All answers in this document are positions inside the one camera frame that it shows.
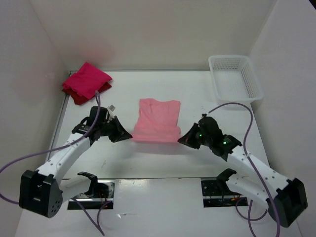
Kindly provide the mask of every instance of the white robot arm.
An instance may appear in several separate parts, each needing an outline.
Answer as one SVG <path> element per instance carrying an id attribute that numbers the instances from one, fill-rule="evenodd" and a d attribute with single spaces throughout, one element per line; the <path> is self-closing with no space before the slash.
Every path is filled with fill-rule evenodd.
<path id="1" fill-rule="evenodd" d="M 207 146 L 215 155 L 232 164 L 234 170 L 226 169 L 217 176 L 218 187 L 223 192 L 236 192 L 257 202 L 275 220 L 271 201 L 249 157 L 272 195 L 281 226 L 289 227 L 308 206 L 304 184 L 297 178 L 290 180 L 277 173 L 250 152 L 245 153 L 241 142 L 231 135 L 224 135 L 215 119 L 202 116 L 178 142 L 194 149 Z"/>
<path id="2" fill-rule="evenodd" d="M 63 177 L 75 161 L 88 150 L 101 136 L 108 136 L 111 142 L 123 141 L 132 136 L 122 127 L 118 118 L 113 116 L 112 106 L 100 109 L 97 122 L 87 137 L 83 134 L 90 129 L 95 120 L 98 107 L 91 108 L 90 116 L 84 118 L 72 131 L 65 145 L 71 144 L 50 158 L 36 171 L 27 170 L 21 177 L 21 208 L 51 218 L 56 215 L 61 204 L 74 196 L 85 193 L 92 196 L 99 188 L 98 178 L 86 172 L 66 180 Z"/>

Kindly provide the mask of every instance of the red towel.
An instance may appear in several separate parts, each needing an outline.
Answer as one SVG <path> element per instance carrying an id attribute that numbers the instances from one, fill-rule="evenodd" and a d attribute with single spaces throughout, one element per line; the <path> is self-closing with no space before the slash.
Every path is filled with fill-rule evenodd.
<path id="1" fill-rule="evenodd" d="M 83 104 L 94 97 L 96 90 L 101 92 L 101 88 L 103 91 L 110 88 L 111 86 L 107 83 L 110 80 L 112 78 L 109 75 L 85 63 L 78 72 L 72 74 L 63 83 L 63 91 L 70 94 L 76 104 Z"/>

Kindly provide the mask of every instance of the white plastic basket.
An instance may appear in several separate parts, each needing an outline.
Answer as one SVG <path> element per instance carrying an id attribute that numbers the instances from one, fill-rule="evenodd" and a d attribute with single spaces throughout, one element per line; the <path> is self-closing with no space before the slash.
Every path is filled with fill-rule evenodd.
<path id="1" fill-rule="evenodd" d="M 208 63 L 220 101 L 253 102 L 263 98 L 250 58 L 219 55 L 209 57 Z"/>

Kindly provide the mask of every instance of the folded pink shirt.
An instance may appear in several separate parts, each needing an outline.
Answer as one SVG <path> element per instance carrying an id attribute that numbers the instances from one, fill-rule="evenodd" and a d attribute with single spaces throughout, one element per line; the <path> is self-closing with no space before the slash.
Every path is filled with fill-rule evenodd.
<path id="1" fill-rule="evenodd" d="M 136 142 L 176 143 L 181 130 L 177 126 L 180 101 L 160 102 L 140 99 L 139 118 L 132 134 Z"/>

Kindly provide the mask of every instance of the electronics compartment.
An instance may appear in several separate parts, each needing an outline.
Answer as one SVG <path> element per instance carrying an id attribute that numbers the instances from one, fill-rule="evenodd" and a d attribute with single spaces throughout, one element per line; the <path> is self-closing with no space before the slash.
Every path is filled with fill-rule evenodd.
<path id="1" fill-rule="evenodd" d="M 236 202 L 243 198 L 238 206 L 248 206 L 247 198 L 231 191 L 222 192 L 217 186 L 216 177 L 201 178 L 204 207 L 229 207 L 235 206 Z"/>
<path id="2" fill-rule="evenodd" d="M 99 210 L 100 207 L 106 201 L 111 201 L 103 209 L 113 209 L 113 199 L 114 199 L 114 189 L 115 189 L 115 180 L 98 180 L 99 189 L 93 194 L 92 197 L 87 197 L 85 194 L 79 194 L 75 196 L 85 209 L 96 209 Z M 73 200 L 69 200 L 68 210 L 81 210 L 77 203 Z"/>

